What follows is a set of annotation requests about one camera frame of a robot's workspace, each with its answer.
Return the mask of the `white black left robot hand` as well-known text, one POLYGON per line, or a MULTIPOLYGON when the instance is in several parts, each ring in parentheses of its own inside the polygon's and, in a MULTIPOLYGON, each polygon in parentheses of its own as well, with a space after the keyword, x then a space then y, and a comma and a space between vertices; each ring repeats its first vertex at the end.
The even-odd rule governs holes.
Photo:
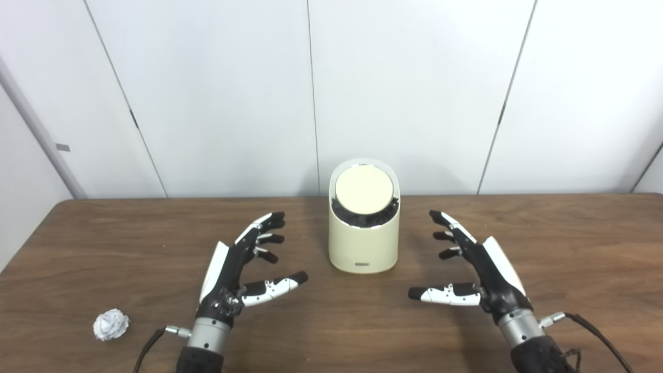
POLYGON ((308 274, 299 271, 282 278, 241 283, 244 267, 255 258, 270 264, 278 262, 277 255, 261 248, 261 244, 284 242, 284 236, 272 233, 284 227, 284 218, 282 211, 268 213, 249 224, 232 245, 218 242, 203 281, 197 319, 232 325, 244 308, 271 302, 308 281, 308 274))

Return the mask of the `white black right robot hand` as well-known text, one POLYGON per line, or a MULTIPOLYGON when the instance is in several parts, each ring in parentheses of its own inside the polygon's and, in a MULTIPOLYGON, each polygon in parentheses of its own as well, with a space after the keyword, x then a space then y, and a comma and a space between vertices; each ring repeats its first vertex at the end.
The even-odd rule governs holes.
POLYGON ((474 269, 478 282, 455 282, 446 286, 413 286, 408 298, 417 302, 450 306, 479 306, 497 323, 502 317, 518 310, 533 311, 523 283, 497 240, 490 236, 477 241, 455 218, 442 211, 430 210, 429 215, 444 231, 433 233, 437 240, 449 241, 439 253, 441 260, 462 257, 474 269))

